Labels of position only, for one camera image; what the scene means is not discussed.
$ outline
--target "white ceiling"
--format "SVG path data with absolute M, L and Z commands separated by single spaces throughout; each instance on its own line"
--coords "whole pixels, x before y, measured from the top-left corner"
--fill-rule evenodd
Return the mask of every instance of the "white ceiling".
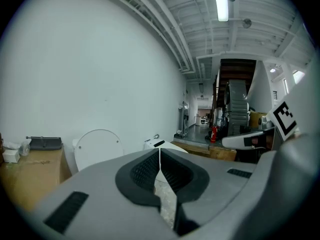
M 120 1 L 158 32 L 189 83 L 212 84 L 220 59 L 267 59 L 270 67 L 286 62 L 305 69 L 315 53 L 289 0 L 228 2 L 228 22 L 218 21 L 216 0 Z M 252 21 L 250 28 L 244 19 Z

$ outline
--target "concrete floor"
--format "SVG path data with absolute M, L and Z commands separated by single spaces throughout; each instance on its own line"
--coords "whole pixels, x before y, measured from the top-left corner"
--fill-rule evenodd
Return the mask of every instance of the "concrete floor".
M 173 141 L 181 142 L 189 145 L 195 145 L 203 148 L 207 148 L 208 145 L 222 147 L 221 140 L 217 140 L 215 143 L 211 143 L 209 139 L 205 139 L 210 131 L 209 125 L 192 125 L 189 127 L 189 132 L 185 137 L 181 137 L 178 134 L 174 135 Z

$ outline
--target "white toilet lid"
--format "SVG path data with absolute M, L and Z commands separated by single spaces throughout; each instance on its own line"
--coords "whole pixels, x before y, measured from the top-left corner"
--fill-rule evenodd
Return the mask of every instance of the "white toilet lid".
M 118 158 L 124 155 L 120 139 L 113 132 L 105 129 L 96 129 L 87 132 L 78 141 L 74 158 L 78 170 Z

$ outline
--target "fire extinguisher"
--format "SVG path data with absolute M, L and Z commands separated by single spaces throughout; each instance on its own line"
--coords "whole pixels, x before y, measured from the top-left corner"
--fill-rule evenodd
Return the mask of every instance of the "fire extinguisher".
M 215 143 L 216 142 L 216 138 L 217 138 L 217 127 L 213 126 L 212 127 L 212 133 L 211 133 L 211 143 Z

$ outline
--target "small white box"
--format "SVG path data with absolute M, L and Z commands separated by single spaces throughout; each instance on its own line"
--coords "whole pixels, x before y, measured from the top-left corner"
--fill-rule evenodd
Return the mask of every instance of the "small white box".
M 6 163 L 18 163 L 20 159 L 20 155 L 18 153 L 18 150 L 9 150 L 7 149 L 4 151 L 3 155 L 3 160 Z

